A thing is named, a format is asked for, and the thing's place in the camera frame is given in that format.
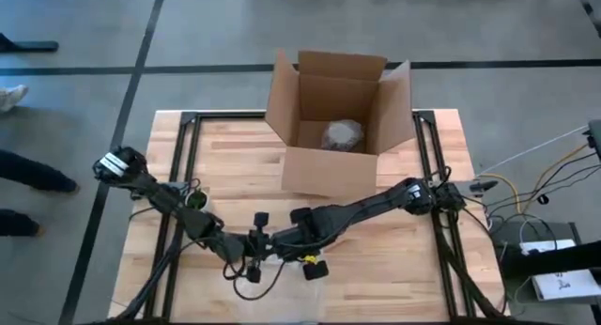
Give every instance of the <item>white sneaker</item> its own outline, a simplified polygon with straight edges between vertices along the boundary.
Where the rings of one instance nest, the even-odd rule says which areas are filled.
[[[0,113],[12,109],[22,100],[29,88],[26,85],[17,85],[13,88],[0,88]]]

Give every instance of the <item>plastic bag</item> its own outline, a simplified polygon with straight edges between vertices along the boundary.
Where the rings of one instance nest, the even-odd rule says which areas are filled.
[[[261,264],[261,283],[250,283],[240,279],[239,292],[247,297],[263,293],[273,282],[282,260],[275,255]],[[319,322],[324,314],[323,294],[325,278],[307,281],[300,262],[284,265],[282,273],[273,289],[258,301],[247,302],[238,299],[237,317],[239,322]]]
[[[352,119],[333,121],[321,138],[321,148],[333,151],[350,151],[363,139],[361,124]]]

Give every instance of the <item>yellow cable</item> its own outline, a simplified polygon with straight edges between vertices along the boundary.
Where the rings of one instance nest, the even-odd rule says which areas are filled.
[[[568,152],[567,154],[565,154],[565,156],[563,156],[560,160],[558,160],[555,163],[553,163],[550,167],[547,168],[547,170],[545,170],[541,174],[541,176],[536,181],[536,184],[534,185],[534,189],[532,189],[532,191],[534,193],[530,196],[530,198],[528,198],[528,202],[526,203],[526,207],[524,208],[524,210],[522,211],[522,213],[528,211],[528,207],[532,203],[532,199],[536,196],[536,191],[539,189],[538,186],[541,184],[541,182],[543,181],[543,178],[548,174],[548,172],[551,171],[551,170],[553,170],[553,168],[556,167],[557,165],[559,165],[559,164],[567,161],[570,157],[572,157],[572,156],[576,155],[577,153],[579,153],[586,146],[588,146],[588,144],[585,144],[583,146],[577,147],[574,150]]]
[[[517,188],[514,185],[514,183],[511,182],[511,180],[499,175],[499,174],[482,174],[478,177],[489,177],[489,178],[497,178],[500,179],[502,181],[504,181],[507,185],[509,185],[509,187],[511,188],[511,191],[514,193],[514,199],[516,200],[516,210],[517,213],[522,213],[521,211],[521,206],[519,204],[519,197],[517,196]]]

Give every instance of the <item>person's leg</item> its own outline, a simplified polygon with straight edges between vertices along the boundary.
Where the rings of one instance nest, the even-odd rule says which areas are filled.
[[[18,181],[43,191],[73,193],[77,183],[52,167],[0,150],[0,178]]]
[[[0,113],[12,109],[27,95],[28,90],[29,88],[25,85],[17,85],[13,88],[0,87]]]
[[[11,209],[0,209],[0,236],[28,236],[41,234],[42,228],[27,215]]]

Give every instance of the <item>black metal frame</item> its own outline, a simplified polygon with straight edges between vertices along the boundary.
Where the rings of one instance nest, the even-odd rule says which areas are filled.
[[[177,132],[177,141],[176,147],[174,150],[174,158],[171,164],[171,172],[169,174],[169,181],[177,181],[177,175],[179,172],[179,164],[181,159],[181,154],[184,146],[184,140],[186,135],[186,130],[188,126],[193,123],[193,134],[191,138],[191,147],[189,150],[188,160],[185,169],[184,180],[189,182],[193,179],[193,169],[195,164],[195,156],[196,150],[198,147],[198,140],[200,135],[200,126],[203,119],[207,118],[232,118],[232,119],[241,119],[241,118],[264,118],[265,111],[207,111],[207,112],[182,112],[181,118],[179,121],[179,128]],[[428,157],[427,146],[425,142],[423,123],[425,123],[430,131],[431,139],[432,139],[432,147],[434,149],[437,168],[440,174],[444,174],[445,171],[445,163],[442,155],[442,148],[440,145],[438,126],[436,123],[436,118],[434,115],[434,111],[414,111],[413,112],[413,120],[415,124],[415,131],[417,134],[418,147],[420,150],[420,156],[422,159],[422,167],[424,171],[424,176],[432,175],[432,170],[430,168],[430,161]],[[432,225],[436,229],[442,229],[442,224],[440,222],[440,211],[433,211],[432,215]],[[169,229],[169,220],[170,217],[163,215],[161,219],[161,225],[159,228],[159,235],[157,237],[157,245],[153,260],[153,268],[156,266],[158,261],[161,259],[161,256],[165,249],[165,243],[167,241],[167,233]],[[455,223],[449,223],[449,228],[451,230],[451,239],[453,243],[453,248],[455,254],[457,255],[458,260],[464,266],[465,258],[463,256],[463,248],[461,245],[461,239],[459,238],[459,230]],[[439,245],[446,240],[441,239],[438,235],[441,235],[439,232],[434,232],[436,237],[437,248]],[[181,243],[183,238],[183,226],[181,224],[177,224],[176,226],[176,241]],[[451,273],[449,270],[449,265],[446,260],[439,253],[439,263],[440,263],[440,275],[442,277],[442,285],[445,295],[445,300],[447,303],[447,309],[449,312],[449,317],[457,316],[457,306],[455,301],[455,292],[453,291],[453,282],[451,280]],[[177,270],[178,270],[178,260],[175,260],[169,267],[169,273],[166,282],[165,296],[163,299],[162,306],[162,317],[169,319],[171,316],[171,311],[173,308],[173,299],[175,294],[176,282],[177,282]],[[474,305],[473,301],[465,289],[464,285],[460,282],[462,286],[463,297],[466,304],[466,315],[468,317],[475,317]],[[156,288],[151,291],[148,300],[146,301],[145,310],[144,310],[144,318],[153,317],[155,313],[156,306]],[[189,325],[193,324],[205,324],[205,323],[186,323]]]
[[[0,33],[0,53],[52,53],[57,50],[56,41],[13,41]]]

